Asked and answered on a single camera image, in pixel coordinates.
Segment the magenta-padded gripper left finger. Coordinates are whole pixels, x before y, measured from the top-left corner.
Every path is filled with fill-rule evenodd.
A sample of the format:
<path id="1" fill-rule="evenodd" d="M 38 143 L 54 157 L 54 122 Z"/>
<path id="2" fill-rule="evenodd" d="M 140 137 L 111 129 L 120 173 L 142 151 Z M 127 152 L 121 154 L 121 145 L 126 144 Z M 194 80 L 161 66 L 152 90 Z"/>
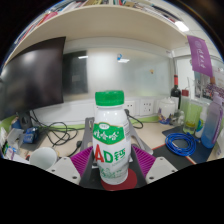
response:
<path id="1" fill-rule="evenodd" d="M 89 147 L 72 157 L 62 157 L 48 169 L 48 172 L 83 186 L 90 180 L 93 160 L 93 147 Z"/>

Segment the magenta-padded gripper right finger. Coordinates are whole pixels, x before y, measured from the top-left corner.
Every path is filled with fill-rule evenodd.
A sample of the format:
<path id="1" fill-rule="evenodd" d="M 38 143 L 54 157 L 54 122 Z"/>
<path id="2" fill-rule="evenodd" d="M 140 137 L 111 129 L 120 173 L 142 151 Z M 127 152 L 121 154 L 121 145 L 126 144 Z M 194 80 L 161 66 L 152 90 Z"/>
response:
<path id="1" fill-rule="evenodd" d="M 177 172 L 164 157 L 154 157 L 135 145 L 131 147 L 130 169 L 136 174 L 137 187 L 143 187 Z"/>

